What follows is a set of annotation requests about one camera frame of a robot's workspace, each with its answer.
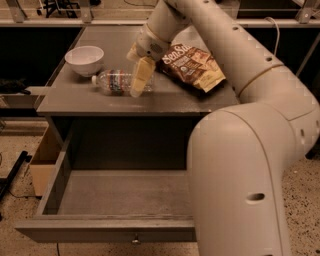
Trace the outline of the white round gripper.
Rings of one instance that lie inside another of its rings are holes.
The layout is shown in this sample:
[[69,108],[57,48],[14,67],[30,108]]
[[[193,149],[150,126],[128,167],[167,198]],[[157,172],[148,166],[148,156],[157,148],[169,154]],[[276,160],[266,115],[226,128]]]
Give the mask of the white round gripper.
[[136,62],[132,77],[130,95],[139,97],[155,70],[155,61],[159,61],[171,45],[172,34],[168,30],[142,26],[135,44],[128,51],[126,58]]

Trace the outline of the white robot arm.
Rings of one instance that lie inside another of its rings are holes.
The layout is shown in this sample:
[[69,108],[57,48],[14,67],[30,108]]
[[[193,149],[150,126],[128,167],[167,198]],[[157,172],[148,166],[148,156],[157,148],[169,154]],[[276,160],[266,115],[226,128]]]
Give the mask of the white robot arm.
[[316,143],[319,104],[272,53],[212,0],[159,0],[130,49],[141,95],[175,36],[193,25],[238,104],[205,116],[187,150],[200,256],[291,256],[283,171]]

